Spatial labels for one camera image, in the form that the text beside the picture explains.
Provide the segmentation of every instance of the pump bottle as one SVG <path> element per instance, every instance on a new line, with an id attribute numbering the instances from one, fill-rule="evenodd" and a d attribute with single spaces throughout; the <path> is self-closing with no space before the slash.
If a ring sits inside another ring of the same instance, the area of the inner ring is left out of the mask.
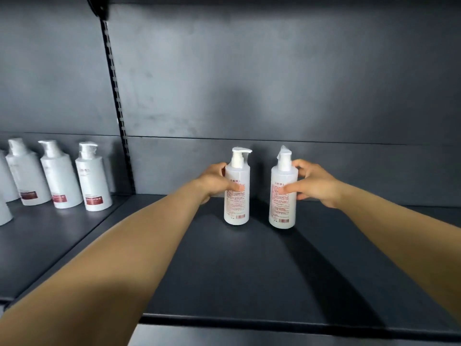
<path id="1" fill-rule="evenodd" d="M 0 194 L 7 203 L 19 198 L 19 192 L 13 180 L 3 150 L 0 150 Z"/>
<path id="2" fill-rule="evenodd" d="M 8 140 L 10 153 L 6 161 L 24 205 L 39 205 L 51 200 L 45 174 L 37 154 L 29 150 L 22 138 Z"/>
<path id="3" fill-rule="evenodd" d="M 226 191 L 224 193 L 224 220 L 231 225 L 243 225 L 250 215 L 250 166 L 248 153 L 251 149 L 232 148 L 232 160 L 225 168 L 225 177 L 232 182 L 245 186 L 243 192 Z"/>
<path id="4" fill-rule="evenodd" d="M 0 194 L 0 226 L 3 226 L 5 223 L 8 223 L 12 219 L 13 215 L 11 215 L 11 211 L 8 208 L 8 205 Z"/>
<path id="5" fill-rule="evenodd" d="M 112 197 L 107 186 L 102 157 L 96 155 L 98 145 L 94 142 L 80 142 L 79 147 L 80 156 L 75 163 L 85 208 L 88 211 L 107 209 L 112 205 Z"/>
<path id="6" fill-rule="evenodd" d="M 279 194 L 279 188 L 298 180 L 298 169 L 291 165 L 291 151 L 282 146 L 279 162 L 271 172 L 271 204 L 269 222 L 276 228 L 287 229 L 296 221 L 296 192 Z"/>
<path id="7" fill-rule="evenodd" d="M 67 209 L 83 201 L 71 157 L 60 150 L 55 140 L 38 141 L 45 154 L 40 158 L 55 207 Z"/>

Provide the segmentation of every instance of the white pump head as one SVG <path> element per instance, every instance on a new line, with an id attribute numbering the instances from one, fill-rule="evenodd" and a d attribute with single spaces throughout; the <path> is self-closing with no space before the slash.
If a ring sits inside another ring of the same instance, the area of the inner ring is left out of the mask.
<path id="1" fill-rule="evenodd" d="M 280 171 L 290 171 L 291 170 L 291 150 L 282 146 L 280 148 L 279 155 L 277 156 L 279 163 L 277 164 Z"/>
<path id="2" fill-rule="evenodd" d="M 29 152 L 22 138 L 11 138 L 8 140 L 8 144 L 10 145 L 10 153 L 14 156 L 26 155 Z"/>
<path id="3" fill-rule="evenodd" d="M 80 158 L 82 159 L 94 159 L 96 157 L 96 149 L 98 145 L 94 142 L 80 142 L 78 144 L 80 148 Z"/>
<path id="4" fill-rule="evenodd" d="M 240 147 L 234 147 L 232 148 L 232 160 L 230 161 L 230 166 L 236 168 L 236 169 L 241 169 L 243 168 L 243 155 L 242 153 L 251 153 L 251 149 L 247 148 L 240 148 Z"/>
<path id="5" fill-rule="evenodd" d="M 38 141 L 38 143 L 43 146 L 45 156 L 50 159 L 59 158 L 63 155 L 63 152 L 59 149 L 58 142 L 55 140 Z"/>

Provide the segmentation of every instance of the hand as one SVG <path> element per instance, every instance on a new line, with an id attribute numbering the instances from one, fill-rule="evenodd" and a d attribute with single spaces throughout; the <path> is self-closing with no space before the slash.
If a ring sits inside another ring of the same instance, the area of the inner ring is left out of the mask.
<path id="1" fill-rule="evenodd" d="M 211 196 L 224 191 L 243 192 L 245 190 L 244 185 L 231 182 L 224 177 L 226 165 L 227 163 L 212 164 L 196 180 L 206 192 L 202 204 L 206 203 Z"/>
<path id="2" fill-rule="evenodd" d="M 280 194 L 300 192 L 297 196 L 298 200 L 312 197 L 319 199 L 329 208 L 337 208 L 342 190 L 347 186 L 345 183 L 338 181 L 319 164 L 297 159 L 292 162 L 292 165 L 299 168 L 299 176 L 304 179 L 280 188 Z"/>

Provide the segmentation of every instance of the person's left arm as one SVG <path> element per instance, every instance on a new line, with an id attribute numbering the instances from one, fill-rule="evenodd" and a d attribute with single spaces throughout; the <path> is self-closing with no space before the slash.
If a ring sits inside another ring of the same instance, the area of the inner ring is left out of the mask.
<path id="1" fill-rule="evenodd" d="M 7 310 L 0 345 L 127 345 L 199 205 L 243 190 L 225 165 L 119 222 Z"/>

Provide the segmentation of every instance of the person's right arm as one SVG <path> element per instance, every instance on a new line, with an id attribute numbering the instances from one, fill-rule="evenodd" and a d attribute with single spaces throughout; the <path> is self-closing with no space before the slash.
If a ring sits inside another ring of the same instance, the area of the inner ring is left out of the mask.
<path id="1" fill-rule="evenodd" d="M 435 301 L 461 323 L 461 229 L 336 180 L 320 165 L 295 160 L 303 180 L 280 193 L 300 192 L 342 210 Z"/>

